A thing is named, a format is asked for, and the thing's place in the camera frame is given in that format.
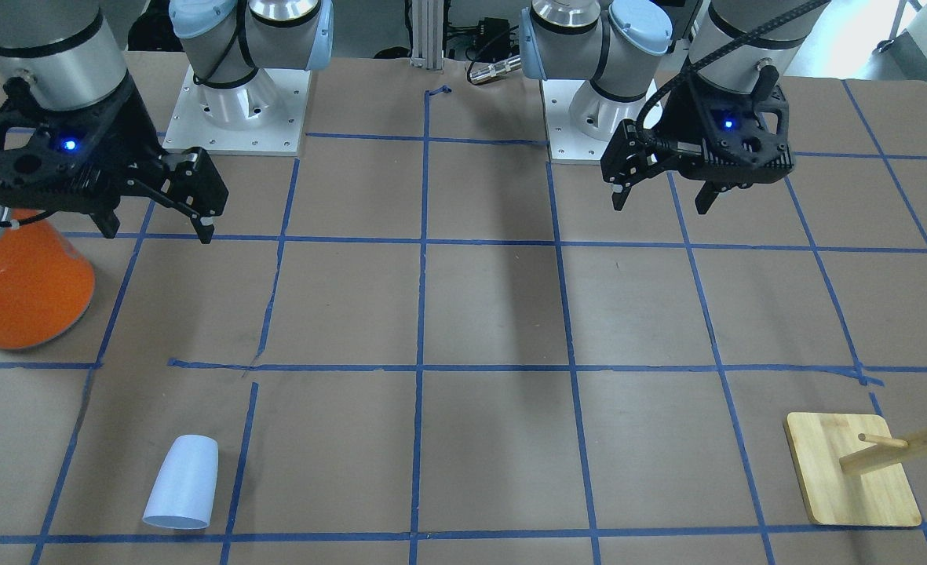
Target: plastic cup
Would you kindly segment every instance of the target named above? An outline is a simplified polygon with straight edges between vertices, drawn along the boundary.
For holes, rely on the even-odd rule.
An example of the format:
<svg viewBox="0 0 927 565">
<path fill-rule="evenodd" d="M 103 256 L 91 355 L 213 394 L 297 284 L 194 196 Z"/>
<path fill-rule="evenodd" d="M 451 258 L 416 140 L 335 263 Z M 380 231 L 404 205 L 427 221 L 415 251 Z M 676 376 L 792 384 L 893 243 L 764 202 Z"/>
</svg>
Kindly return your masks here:
<svg viewBox="0 0 927 565">
<path fill-rule="evenodd" d="M 177 437 L 162 460 L 143 522 L 174 530 L 208 528 L 218 472 L 219 444 L 215 439 Z"/>
</svg>

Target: orange object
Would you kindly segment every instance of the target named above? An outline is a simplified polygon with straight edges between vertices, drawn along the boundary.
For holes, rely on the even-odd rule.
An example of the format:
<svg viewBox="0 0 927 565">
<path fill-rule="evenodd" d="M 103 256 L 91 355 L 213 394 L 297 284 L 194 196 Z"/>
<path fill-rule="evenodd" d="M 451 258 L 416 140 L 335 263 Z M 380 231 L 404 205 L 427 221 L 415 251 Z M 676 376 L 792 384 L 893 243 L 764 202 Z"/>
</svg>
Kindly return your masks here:
<svg viewBox="0 0 927 565">
<path fill-rule="evenodd" d="M 13 217 L 35 212 L 14 210 Z M 93 267 L 48 221 L 0 232 L 0 349 L 43 344 L 93 299 Z"/>
</svg>

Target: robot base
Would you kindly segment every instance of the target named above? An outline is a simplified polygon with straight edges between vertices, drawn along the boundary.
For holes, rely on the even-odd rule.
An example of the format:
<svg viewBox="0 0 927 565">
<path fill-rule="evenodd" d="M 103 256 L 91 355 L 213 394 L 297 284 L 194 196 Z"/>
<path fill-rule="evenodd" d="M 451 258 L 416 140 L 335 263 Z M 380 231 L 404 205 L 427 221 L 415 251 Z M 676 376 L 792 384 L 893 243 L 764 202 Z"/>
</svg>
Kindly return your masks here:
<svg viewBox="0 0 927 565">
<path fill-rule="evenodd" d="M 610 136 L 606 140 L 592 138 L 579 129 L 571 117 L 571 101 L 585 80 L 542 80 L 543 114 L 546 116 L 546 136 L 550 142 L 550 161 L 575 165 L 595 165 L 603 156 Z M 633 107 L 629 117 L 636 118 L 639 108 L 655 93 L 655 82 L 648 87 L 643 99 L 629 104 Z M 656 104 L 645 118 L 646 128 L 651 128 L 661 118 L 661 104 Z"/>
<path fill-rule="evenodd" d="M 204 147 L 213 155 L 266 155 L 295 157 L 301 146 L 309 97 L 309 71 L 265 69 L 278 89 L 281 108 L 272 122 L 256 129 L 224 129 L 205 117 L 193 71 L 188 67 L 184 85 L 173 107 L 162 146 L 167 151 Z"/>
</svg>

